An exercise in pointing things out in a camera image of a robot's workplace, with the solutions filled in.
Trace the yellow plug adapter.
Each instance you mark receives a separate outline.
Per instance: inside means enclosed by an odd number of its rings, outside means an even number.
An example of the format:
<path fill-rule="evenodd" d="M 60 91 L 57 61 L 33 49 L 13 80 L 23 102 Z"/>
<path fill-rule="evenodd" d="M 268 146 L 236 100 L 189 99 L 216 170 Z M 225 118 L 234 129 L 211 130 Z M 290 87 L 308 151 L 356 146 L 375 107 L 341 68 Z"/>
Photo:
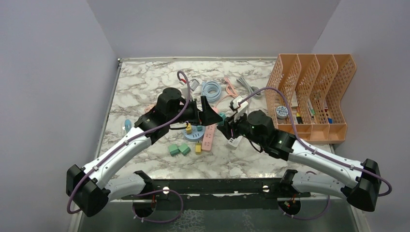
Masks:
<path fill-rule="evenodd" d="M 185 131 L 186 134 L 192 134 L 192 126 L 190 123 L 187 124 Z"/>
<path fill-rule="evenodd" d="M 202 153 L 202 143 L 198 142 L 195 144 L 195 154 L 200 155 Z"/>

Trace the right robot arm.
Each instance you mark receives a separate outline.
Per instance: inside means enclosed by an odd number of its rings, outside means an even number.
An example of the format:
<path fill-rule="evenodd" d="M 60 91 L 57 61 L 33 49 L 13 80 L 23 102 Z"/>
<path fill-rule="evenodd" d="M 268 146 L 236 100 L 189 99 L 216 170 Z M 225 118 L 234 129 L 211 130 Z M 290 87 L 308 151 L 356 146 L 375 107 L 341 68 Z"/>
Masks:
<path fill-rule="evenodd" d="M 273 120 L 261 110 L 239 119 L 227 117 L 217 125 L 226 139 L 242 136 L 260 146 L 260 152 L 285 161 L 300 163 L 324 173 L 322 177 L 295 173 L 279 183 L 279 191 L 286 197 L 296 192 L 316 192 L 337 196 L 363 211 L 376 209 L 381 188 L 378 163 L 371 159 L 363 162 L 339 157 L 326 152 L 294 134 L 278 130 Z"/>

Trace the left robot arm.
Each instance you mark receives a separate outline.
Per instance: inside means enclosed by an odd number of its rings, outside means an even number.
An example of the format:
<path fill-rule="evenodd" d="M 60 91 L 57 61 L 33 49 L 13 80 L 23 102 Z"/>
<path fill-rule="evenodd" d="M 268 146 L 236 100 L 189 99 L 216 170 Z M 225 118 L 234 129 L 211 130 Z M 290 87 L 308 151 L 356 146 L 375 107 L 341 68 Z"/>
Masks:
<path fill-rule="evenodd" d="M 170 130 L 174 123 L 189 122 L 192 125 L 209 126 L 222 121 L 222 117 L 201 97 L 202 109 L 196 101 L 184 99 L 173 87 L 165 88 L 156 105 L 140 116 L 130 131 L 103 155 L 85 164 L 73 165 L 67 171 L 66 193 L 69 196 L 67 211 L 75 203 L 86 216 L 99 213 L 108 202 L 136 194 L 147 198 L 152 192 L 150 177 L 135 172 L 125 178 L 113 179 L 125 164 L 140 152 L 149 148 Z"/>

